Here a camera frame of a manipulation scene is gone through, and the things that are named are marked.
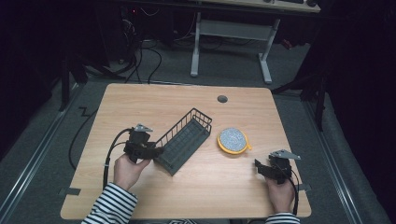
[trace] table leg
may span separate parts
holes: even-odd
[[[270,35],[267,40],[267,45],[265,47],[264,53],[259,54],[259,59],[260,59],[260,65],[262,66],[262,75],[264,77],[264,82],[266,84],[271,84],[272,79],[271,79],[271,74],[268,69],[268,64],[267,64],[267,57],[268,53],[270,52],[271,46],[274,42],[274,38],[276,35],[277,27],[279,26],[280,19],[275,20],[274,25],[270,31]]]
[[[195,46],[194,46],[194,52],[192,53],[192,62],[191,62],[192,77],[198,76],[200,33],[201,33],[201,12],[197,12],[197,22],[195,27]]]

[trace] table top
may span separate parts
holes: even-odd
[[[220,95],[228,101],[220,103]],[[264,177],[257,174],[254,160],[268,164],[270,152],[290,151],[290,146],[268,89],[110,84],[70,186],[81,189],[80,194],[66,196],[62,218],[83,219],[90,213],[102,192],[106,154],[120,131],[142,123],[153,129],[149,141],[157,141],[193,107],[213,119],[211,135],[173,176],[158,162],[150,163],[131,189],[139,199],[133,219],[273,214]],[[220,149],[217,136],[231,127],[247,136],[251,150],[232,155]],[[119,142],[128,137],[122,135]],[[114,160],[122,153],[123,145],[114,148],[108,181],[113,179]],[[290,164],[299,176],[295,161]],[[308,217],[311,208],[306,194],[300,191],[299,196],[298,216]]]
[[[216,3],[216,4],[227,4],[227,5],[238,5],[244,7],[263,7],[263,8],[272,8],[272,9],[281,9],[281,10],[290,10],[290,11],[299,11],[299,12],[320,12],[320,7],[318,5],[314,7],[310,7],[306,0],[304,0],[303,4],[285,2],[275,0],[270,3],[266,3],[263,0],[200,0],[201,2],[207,3]]]

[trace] metal basket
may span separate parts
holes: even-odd
[[[210,135],[211,122],[212,118],[193,108],[156,142],[164,152],[154,160],[174,175]]]

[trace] hand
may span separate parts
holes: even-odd
[[[265,177],[268,185],[270,201],[276,213],[290,213],[291,203],[294,199],[294,187],[286,180],[285,183],[278,185],[276,180]]]
[[[134,163],[129,159],[128,155],[120,156],[114,165],[114,184],[125,190],[130,189],[149,163],[150,160]]]

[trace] wire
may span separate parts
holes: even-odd
[[[191,33],[192,27],[194,26],[196,15],[197,15],[197,13],[195,12],[194,16],[192,17],[192,22],[191,22],[189,31],[183,37],[181,37],[179,39],[175,39],[174,41],[178,41],[178,40],[182,40],[182,39],[190,38],[191,36],[194,36],[194,35],[189,35],[189,34]]]
[[[154,50],[154,49],[146,49],[146,50],[151,50],[151,51],[153,51],[154,53],[158,54],[158,56],[160,57],[160,62],[158,63],[157,67],[156,67],[156,68],[154,69],[154,71],[152,71],[151,74],[148,76],[148,84],[149,84],[152,75],[154,75],[155,71],[157,71],[157,69],[160,67],[160,65],[161,65],[161,63],[162,63],[162,61],[163,61],[163,57],[161,56],[161,54],[160,54],[158,51],[156,51],[156,50]]]
[[[247,224],[251,224],[251,223],[256,222],[256,221],[265,222],[266,219],[265,218],[253,218]]]
[[[298,196],[297,188],[296,188],[296,186],[294,185],[293,180],[292,180],[290,177],[288,177],[288,176],[285,174],[285,172],[283,172],[283,170],[279,167],[279,165],[276,164],[276,163],[275,163],[275,165],[276,165],[276,168],[277,168],[280,172],[282,172],[283,176],[285,176],[285,177],[289,180],[289,182],[291,183],[291,185],[293,186],[293,189],[294,189],[294,206],[293,206],[293,214],[294,214],[295,216],[297,216],[298,201],[299,201],[299,196]]]
[[[90,118],[92,118],[92,116],[93,116],[94,114],[96,114],[97,111],[98,111],[98,109],[96,109],[95,111],[93,111],[93,112],[85,119],[85,121],[81,124],[81,126],[79,126],[78,131],[76,132],[76,134],[75,134],[74,137],[73,137],[72,142],[70,143],[68,157],[69,157],[69,163],[70,163],[70,165],[72,166],[72,168],[73,168],[74,170],[76,170],[76,165],[72,162],[72,155],[71,155],[71,154],[72,154],[73,145],[74,145],[74,143],[75,143],[75,141],[76,141],[76,139],[77,139],[77,136],[79,135],[79,132],[81,132],[82,128],[85,126],[85,124],[88,122],[88,120],[90,120]]]
[[[146,14],[146,16],[155,16],[155,15],[160,11],[160,9],[158,8],[156,12],[151,13],[151,14],[148,14],[148,13],[145,11],[145,9],[143,9],[142,7],[140,8],[140,10],[142,10],[142,11]]]
[[[105,187],[106,187],[106,185],[107,185],[108,165],[110,164],[110,155],[111,155],[111,152],[113,151],[114,147],[116,147],[116,146],[119,145],[119,144],[116,144],[116,143],[117,143],[117,141],[119,140],[120,136],[121,136],[123,133],[131,132],[131,131],[132,131],[132,129],[124,129],[124,130],[122,130],[119,134],[117,134],[116,138],[114,138],[114,141],[113,141],[113,143],[111,144],[110,149],[108,150],[107,157],[106,157],[106,161],[105,161],[105,169],[104,169],[104,171],[103,171],[103,189],[105,189]]]
[[[135,40],[135,36],[134,36],[134,24],[131,23],[131,22],[128,21],[128,20],[125,20],[125,19],[123,19],[122,22],[125,22],[125,23],[127,24],[126,30],[125,30],[125,28],[124,28],[124,35],[125,35],[126,42],[127,42],[126,57],[128,58],[128,57],[130,57],[130,55],[131,55],[131,50],[134,50],[134,40]],[[125,67],[123,67],[123,68],[121,68],[120,70],[118,70],[118,71],[114,71],[114,72],[113,72],[113,71],[110,71],[110,70],[108,70],[107,68],[104,68],[103,66],[101,66],[101,65],[99,65],[99,64],[96,65],[97,68],[94,67],[94,69],[97,70],[97,71],[99,71],[99,73],[98,73],[98,72],[95,72],[95,71],[92,71],[92,70],[91,70],[90,68],[88,68],[87,66],[85,66],[85,71],[86,71],[87,73],[92,74],[92,75],[97,76],[97,77],[100,77],[100,76],[103,76],[103,75],[108,75],[108,76],[111,76],[111,77],[116,77],[116,76],[119,75],[119,74],[122,74],[122,73],[124,73],[124,72],[127,72],[127,71],[131,70],[131,69],[135,66],[135,63],[136,63],[136,59],[135,59],[135,56],[132,54],[132,58],[131,58],[131,60],[128,62],[128,64],[127,64]]]
[[[215,40],[215,41],[208,41],[207,42],[207,44],[212,44],[212,43],[215,43],[215,42],[217,42],[217,40],[219,41],[219,43],[218,43],[218,45],[217,46],[215,46],[214,48],[205,48],[202,44],[204,44],[204,43],[202,43],[202,42],[204,42],[204,41],[200,41],[200,48],[201,49],[207,49],[207,50],[213,50],[213,49],[218,49],[218,48],[220,48],[221,46],[222,46],[222,44],[223,44],[223,38],[222,37],[217,37],[217,36],[202,36],[201,37],[202,38],[202,40]]]
[[[225,38],[223,41],[227,44],[232,44],[232,45],[236,45],[236,46],[245,46],[245,45],[249,44],[250,42],[253,42],[253,41],[257,42],[258,40],[249,39],[248,41],[246,41],[244,43],[238,43],[236,41],[231,41],[231,40],[228,40],[227,38]]]
[[[158,45],[158,40],[156,40],[156,39],[150,39],[150,40],[147,39],[147,40],[143,40],[143,42],[154,42],[153,46],[144,47],[144,49],[154,49]]]
[[[180,38],[178,40],[175,40],[175,44],[178,46],[182,46],[182,47],[188,47],[191,46],[195,43],[194,40],[191,40],[191,38],[194,37],[194,35],[191,36],[187,36],[185,38]]]
[[[132,71],[131,74],[125,79],[124,83],[127,83],[129,81],[129,79],[132,77],[132,75],[134,74],[134,72],[137,71],[137,68],[142,63],[142,58],[143,58],[142,47],[140,45],[140,59],[139,59],[139,63],[135,66],[134,71]],[[137,79],[139,80],[139,83],[142,84],[142,81],[140,80],[140,76],[139,75],[137,75]]]

